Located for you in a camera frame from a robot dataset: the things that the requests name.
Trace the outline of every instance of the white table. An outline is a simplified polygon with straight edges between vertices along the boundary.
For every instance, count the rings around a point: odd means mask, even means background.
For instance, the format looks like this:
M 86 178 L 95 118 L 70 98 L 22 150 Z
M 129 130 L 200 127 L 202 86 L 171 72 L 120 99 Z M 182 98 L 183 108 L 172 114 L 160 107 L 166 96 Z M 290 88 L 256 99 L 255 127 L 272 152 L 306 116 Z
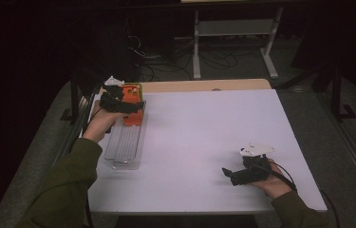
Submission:
M 327 207 L 309 171 L 275 90 L 145 93 L 144 145 L 139 170 L 114 170 L 100 157 L 90 188 L 93 212 L 115 215 L 257 214 L 273 211 L 260 190 L 232 186 L 221 168 L 243 169 L 239 149 L 276 147 L 268 155 L 294 178 L 307 206 Z M 106 136 L 101 146 L 106 146 Z

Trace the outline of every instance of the dark green sleeve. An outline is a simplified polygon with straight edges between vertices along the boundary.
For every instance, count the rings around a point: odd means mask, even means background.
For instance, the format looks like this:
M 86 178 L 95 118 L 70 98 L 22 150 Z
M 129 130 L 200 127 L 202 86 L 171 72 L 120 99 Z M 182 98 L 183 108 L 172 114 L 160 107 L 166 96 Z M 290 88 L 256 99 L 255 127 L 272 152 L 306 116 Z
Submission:
M 274 199 L 272 206 L 281 219 L 283 228 L 328 228 L 328 220 L 307 207 L 296 192 L 289 192 Z
M 47 176 L 43 189 L 16 227 L 83 227 L 86 191 L 97 178 L 102 149 L 78 139 Z

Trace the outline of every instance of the sleeve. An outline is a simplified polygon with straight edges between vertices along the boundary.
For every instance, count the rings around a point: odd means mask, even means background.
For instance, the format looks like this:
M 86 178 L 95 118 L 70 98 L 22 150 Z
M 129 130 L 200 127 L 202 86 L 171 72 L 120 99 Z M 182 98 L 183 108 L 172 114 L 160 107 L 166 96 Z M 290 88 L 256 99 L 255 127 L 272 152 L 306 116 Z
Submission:
M 328 228 L 328 220 L 310 209 L 294 191 L 272 201 L 278 217 L 281 219 L 282 228 Z
M 97 178 L 102 149 L 80 138 L 49 172 L 35 201 L 16 227 L 83 227 L 86 191 Z

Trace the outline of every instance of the table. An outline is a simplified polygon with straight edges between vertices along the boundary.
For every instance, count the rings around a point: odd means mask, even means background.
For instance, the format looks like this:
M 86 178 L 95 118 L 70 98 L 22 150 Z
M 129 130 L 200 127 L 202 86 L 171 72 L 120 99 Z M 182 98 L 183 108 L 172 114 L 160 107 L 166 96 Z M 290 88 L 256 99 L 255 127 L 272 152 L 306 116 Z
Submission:
M 327 207 L 275 90 L 265 80 L 143 83 L 148 115 L 138 170 L 114 170 L 103 154 L 89 189 L 92 212 L 113 215 L 257 214 L 273 211 L 258 189 L 232 186 L 222 167 L 243 169 L 238 151 L 266 143 L 299 195 Z M 183 92 L 169 92 L 181 88 Z M 207 91 L 214 88 L 221 91 Z M 108 138 L 100 142 L 104 147 Z

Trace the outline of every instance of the white device part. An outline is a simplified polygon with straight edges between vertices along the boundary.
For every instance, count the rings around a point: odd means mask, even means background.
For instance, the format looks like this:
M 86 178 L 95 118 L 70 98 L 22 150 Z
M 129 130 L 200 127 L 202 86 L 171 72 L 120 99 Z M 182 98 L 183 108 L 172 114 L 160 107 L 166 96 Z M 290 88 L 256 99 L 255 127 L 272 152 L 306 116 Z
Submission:
M 274 151 L 275 148 L 272 146 L 251 142 L 248 147 L 240 149 L 240 155 L 245 157 L 254 157 L 254 156 L 271 153 Z
M 104 84 L 106 86 L 122 86 L 122 85 L 124 85 L 124 81 L 119 81 L 119 80 L 115 79 L 113 76 L 110 76 L 110 78 L 108 80 L 106 80 L 106 82 L 104 82 Z

